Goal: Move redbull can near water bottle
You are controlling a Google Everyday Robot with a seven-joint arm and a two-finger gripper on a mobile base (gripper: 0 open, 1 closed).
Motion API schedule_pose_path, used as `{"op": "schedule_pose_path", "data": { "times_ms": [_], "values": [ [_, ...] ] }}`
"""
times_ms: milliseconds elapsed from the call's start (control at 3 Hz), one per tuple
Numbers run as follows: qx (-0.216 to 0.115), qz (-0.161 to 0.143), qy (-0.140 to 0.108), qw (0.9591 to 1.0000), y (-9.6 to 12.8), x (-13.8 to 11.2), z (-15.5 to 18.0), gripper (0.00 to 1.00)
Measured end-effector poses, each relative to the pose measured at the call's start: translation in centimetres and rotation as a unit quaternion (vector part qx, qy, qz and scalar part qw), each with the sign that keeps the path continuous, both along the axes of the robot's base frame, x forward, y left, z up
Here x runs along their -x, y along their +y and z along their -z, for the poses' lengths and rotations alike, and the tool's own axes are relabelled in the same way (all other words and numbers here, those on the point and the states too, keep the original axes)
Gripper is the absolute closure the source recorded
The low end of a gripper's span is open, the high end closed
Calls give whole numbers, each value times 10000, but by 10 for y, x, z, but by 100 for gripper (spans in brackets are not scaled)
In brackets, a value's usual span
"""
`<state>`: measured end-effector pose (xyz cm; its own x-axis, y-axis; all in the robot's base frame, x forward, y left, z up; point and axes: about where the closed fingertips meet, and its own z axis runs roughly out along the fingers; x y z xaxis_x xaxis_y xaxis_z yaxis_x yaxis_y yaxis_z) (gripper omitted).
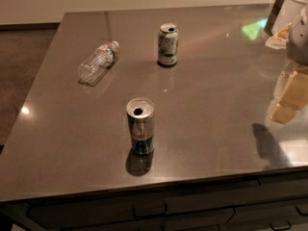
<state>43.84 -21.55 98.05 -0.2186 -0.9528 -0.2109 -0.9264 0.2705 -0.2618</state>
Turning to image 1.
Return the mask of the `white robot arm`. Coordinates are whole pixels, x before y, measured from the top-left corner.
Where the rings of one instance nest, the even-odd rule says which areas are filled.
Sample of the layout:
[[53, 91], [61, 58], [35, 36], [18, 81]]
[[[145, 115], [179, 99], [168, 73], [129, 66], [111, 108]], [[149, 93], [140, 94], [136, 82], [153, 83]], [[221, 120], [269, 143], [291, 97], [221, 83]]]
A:
[[265, 32], [266, 47], [288, 58], [268, 108], [268, 121], [285, 125], [308, 104], [308, 0], [275, 0]]

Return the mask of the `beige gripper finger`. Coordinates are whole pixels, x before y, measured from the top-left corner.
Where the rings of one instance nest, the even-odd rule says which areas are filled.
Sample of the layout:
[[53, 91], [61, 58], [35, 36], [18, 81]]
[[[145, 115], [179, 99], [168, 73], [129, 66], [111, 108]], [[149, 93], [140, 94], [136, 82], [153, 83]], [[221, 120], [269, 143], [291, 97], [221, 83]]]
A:
[[281, 124], [287, 124], [296, 117], [299, 109], [281, 102], [271, 102], [269, 105], [269, 118]]
[[301, 110], [308, 103], [308, 71], [293, 71], [278, 97], [278, 102], [296, 110]]

